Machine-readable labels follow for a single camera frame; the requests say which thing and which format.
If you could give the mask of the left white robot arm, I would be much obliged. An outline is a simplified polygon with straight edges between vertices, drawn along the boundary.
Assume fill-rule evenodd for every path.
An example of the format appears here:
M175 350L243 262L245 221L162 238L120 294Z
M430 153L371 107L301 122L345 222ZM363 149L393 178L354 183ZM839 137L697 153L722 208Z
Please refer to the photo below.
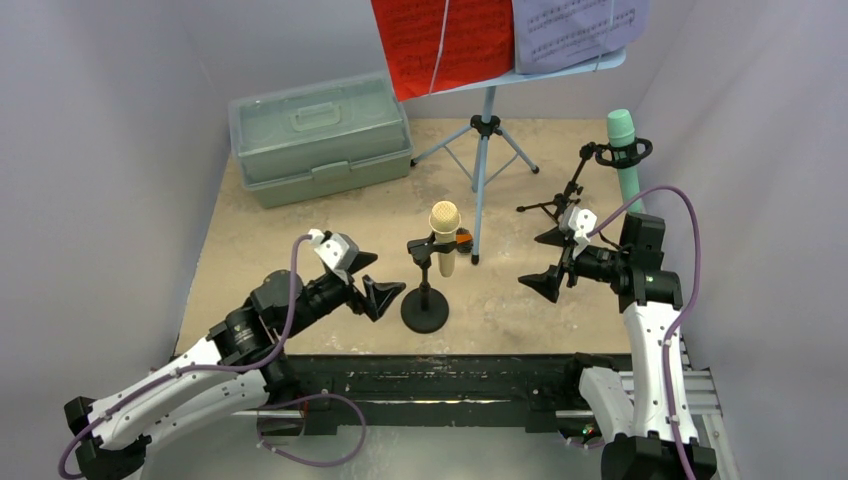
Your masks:
M340 307L379 320L406 288L354 274L378 256L332 242L315 248L323 273L305 282L297 265L268 274L244 303L183 354L147 378L110 396L77 397L64 406L74 437L60 454L63 479L137 479L147 457L188 433L233 413L292 408L300 415L321 403L352 400L305 386L286 342Z

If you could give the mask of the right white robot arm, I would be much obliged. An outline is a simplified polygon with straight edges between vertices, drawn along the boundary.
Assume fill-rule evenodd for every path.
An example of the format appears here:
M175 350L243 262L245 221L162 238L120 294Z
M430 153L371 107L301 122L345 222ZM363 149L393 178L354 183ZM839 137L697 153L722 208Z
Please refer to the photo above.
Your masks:
M617 247L592 245L596 215L571 206L557 227L539 236L559 243L557 264L541 274L520 277L551 302L563 285L586 278L610 286L631 348L633 388L626 391L611 367L586 366L564 376L561 392L576 407L589 404L603 437L604 479L710 479L718 470L716 452L701 444L691 415L674 325L683 308L677 273L663 269L663 219L625 216Z

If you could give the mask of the black round-base microphone stand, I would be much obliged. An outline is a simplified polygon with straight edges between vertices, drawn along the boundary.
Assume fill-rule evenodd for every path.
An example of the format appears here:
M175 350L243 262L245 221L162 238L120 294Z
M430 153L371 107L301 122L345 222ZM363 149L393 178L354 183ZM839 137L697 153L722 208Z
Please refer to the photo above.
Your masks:
M456 240L438 243L435 234L407 243L407 253L421 270L421 281L417 288L404 296L400 312L404 324L415 333L434 333L441 329L449 318L448 300L430 285L428 272L432 266L433 253L453 254L457 245Z

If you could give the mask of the cream yellow microphone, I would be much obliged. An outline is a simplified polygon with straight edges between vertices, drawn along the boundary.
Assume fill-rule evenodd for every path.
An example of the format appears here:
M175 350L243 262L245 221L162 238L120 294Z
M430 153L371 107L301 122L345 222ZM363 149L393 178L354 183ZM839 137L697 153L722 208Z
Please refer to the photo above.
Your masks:
M460 223L461 214L453 202L442 200L432 207L429 215L429 225L435 235L435 242L437 244L455 242ZM444 278L448 278L453 274L455 260L455 251L440 253L438 255L439 271Z

